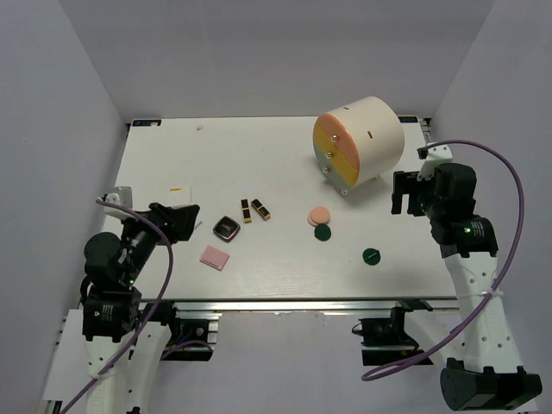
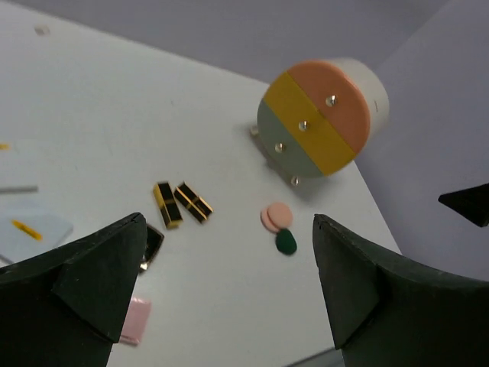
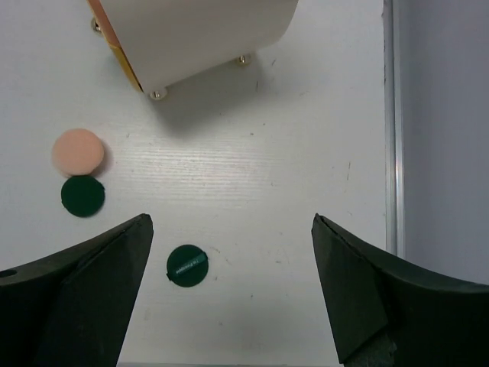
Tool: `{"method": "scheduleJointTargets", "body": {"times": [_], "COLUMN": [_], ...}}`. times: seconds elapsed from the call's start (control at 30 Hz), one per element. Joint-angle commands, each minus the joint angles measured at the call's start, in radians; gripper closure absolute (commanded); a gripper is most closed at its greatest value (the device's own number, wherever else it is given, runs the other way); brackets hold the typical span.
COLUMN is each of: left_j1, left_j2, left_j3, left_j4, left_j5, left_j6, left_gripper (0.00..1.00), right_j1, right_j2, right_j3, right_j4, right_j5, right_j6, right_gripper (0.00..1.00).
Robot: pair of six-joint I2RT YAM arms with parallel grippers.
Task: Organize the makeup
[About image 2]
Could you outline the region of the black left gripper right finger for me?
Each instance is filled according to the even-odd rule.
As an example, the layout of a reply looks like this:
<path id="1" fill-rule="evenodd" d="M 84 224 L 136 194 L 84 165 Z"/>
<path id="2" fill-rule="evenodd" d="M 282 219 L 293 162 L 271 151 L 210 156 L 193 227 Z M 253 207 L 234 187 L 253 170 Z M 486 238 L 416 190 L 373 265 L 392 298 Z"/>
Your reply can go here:
<path id="1" fill-rule="evenodd" d="M 486 366 L 488 284 L 420 264 L 326 215 L 313 249 L 347 366 Z"/>

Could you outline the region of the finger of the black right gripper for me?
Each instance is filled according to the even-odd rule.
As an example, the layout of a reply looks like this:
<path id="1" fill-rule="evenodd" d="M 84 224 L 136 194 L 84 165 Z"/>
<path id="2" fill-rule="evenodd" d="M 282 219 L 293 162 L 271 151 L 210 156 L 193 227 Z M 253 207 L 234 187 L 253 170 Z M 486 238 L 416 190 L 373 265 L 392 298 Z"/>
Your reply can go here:
<path id="1" fill-rule="evenodd" d="M 454 210 L 476 226 L 488 225 L 489 184 L 445 193 L 439 196 L 438 201 Z"/>

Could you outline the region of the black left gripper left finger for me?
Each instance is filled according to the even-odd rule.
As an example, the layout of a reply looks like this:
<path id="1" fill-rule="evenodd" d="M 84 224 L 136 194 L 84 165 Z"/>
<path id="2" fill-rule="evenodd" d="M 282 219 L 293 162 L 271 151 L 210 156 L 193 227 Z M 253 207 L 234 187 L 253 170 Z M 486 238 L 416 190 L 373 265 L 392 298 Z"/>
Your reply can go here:
<path id="1" fill-rule="evenodd" d="M 1 269 L 3 366 L 105 366 L 119 341 L 147 241 L 132 213 Z"/>

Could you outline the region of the dark green powder puff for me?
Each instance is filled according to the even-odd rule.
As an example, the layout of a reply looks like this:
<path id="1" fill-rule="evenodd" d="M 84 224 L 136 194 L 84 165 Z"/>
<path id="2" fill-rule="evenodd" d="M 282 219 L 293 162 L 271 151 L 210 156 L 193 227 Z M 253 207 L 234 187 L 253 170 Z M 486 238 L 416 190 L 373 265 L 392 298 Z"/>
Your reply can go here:
<path id="1" fill-rule="evenodd" d="M 297 251 L 297 243 L 289 229 L 281 229 L 275 237 L 277 250 L 283 255 L 291 256 Z"/>

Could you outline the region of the peach round powder puff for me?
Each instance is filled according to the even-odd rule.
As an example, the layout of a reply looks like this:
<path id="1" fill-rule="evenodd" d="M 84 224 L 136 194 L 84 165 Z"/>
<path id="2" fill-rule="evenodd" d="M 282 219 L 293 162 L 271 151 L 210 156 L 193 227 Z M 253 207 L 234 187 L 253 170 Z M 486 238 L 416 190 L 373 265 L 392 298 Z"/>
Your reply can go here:
<path id="1" fill-rule="evenodd" d="M 271 224 L 277 229 L 288 229 L 293 223 L 292 211 L 285 203 L 272 203 L 267 208 L 267 215 Z"/>

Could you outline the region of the gold black lipstick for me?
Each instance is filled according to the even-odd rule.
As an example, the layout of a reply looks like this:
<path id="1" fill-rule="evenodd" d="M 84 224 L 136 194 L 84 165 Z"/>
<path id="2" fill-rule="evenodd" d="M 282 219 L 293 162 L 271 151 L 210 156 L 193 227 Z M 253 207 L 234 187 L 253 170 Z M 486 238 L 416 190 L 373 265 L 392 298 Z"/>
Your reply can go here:
<path id="1" fill-rule="evenodd" d="M 199 223 L 206 222 L 213 214 L 212 207 L 185 182 L 175 188 L 173 195 Z"/>
<path id="2" fill-rule="evenodd" d="M 154 198 L 167 229 L 175 229 L 183 221 L 179 207 L 168 182 L 159 182 L 153 188 Z"/>

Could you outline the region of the orange top drawer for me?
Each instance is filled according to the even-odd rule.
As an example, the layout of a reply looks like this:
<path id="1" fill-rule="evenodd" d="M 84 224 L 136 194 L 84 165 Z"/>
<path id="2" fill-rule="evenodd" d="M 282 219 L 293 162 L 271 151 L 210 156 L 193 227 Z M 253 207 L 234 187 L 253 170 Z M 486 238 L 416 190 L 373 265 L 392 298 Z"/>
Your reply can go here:
<path id="1" fill-rule="evenodd" d="M 359 153 L 367 142 L 371 117 L 353 78 L 331 60 L 303 61 L 287 72 L 353 152 Z"/>

